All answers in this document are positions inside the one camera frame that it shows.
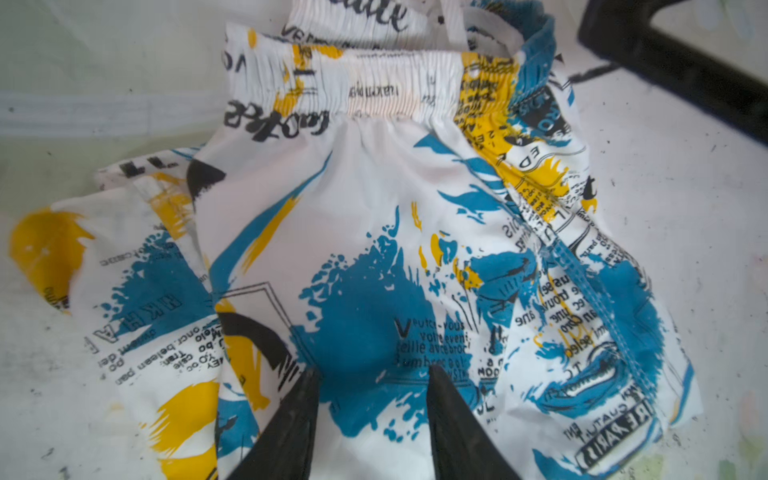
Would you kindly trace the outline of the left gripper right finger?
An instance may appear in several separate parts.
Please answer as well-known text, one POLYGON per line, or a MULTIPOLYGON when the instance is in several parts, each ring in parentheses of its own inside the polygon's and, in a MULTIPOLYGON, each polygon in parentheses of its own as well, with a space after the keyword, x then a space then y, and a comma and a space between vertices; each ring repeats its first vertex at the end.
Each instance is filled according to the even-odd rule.
POLYGON ((427 416, 437 480, 520 479, 438 365, 429 368, 427 416))

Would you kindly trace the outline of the printed white blue yellow shorts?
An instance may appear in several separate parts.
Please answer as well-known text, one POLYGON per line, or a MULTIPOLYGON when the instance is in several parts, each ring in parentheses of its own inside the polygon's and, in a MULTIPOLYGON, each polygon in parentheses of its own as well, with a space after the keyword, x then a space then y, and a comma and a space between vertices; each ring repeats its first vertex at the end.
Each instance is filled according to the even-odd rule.
POLYGON ((229 479, 313 372, 313 479, 433 479, 433 374, 523 479, 605 479, 702 411, 596 219, 536 1, 296 1, 231 23, 201 147, 128 159, 9 255, 83 328, 168 479, 229 479))

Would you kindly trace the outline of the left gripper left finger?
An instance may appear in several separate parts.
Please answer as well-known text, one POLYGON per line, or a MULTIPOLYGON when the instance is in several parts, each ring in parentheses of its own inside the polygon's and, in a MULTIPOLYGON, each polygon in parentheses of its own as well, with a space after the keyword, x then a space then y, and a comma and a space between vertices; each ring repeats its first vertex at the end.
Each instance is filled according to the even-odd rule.
POLYGON ((229 479, 308 479, 319 408, 320 375, 301 374, 229 479))

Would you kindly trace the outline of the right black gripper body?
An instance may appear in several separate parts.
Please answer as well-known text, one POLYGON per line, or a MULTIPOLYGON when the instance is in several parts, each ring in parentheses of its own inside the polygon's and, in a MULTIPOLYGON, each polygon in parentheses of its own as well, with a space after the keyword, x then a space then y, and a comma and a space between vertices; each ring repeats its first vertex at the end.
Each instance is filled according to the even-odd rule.
POLYGON ((767 143, 767 85, 652 26, 671 1, 591 0, 579 43, 762 144, 767 143))

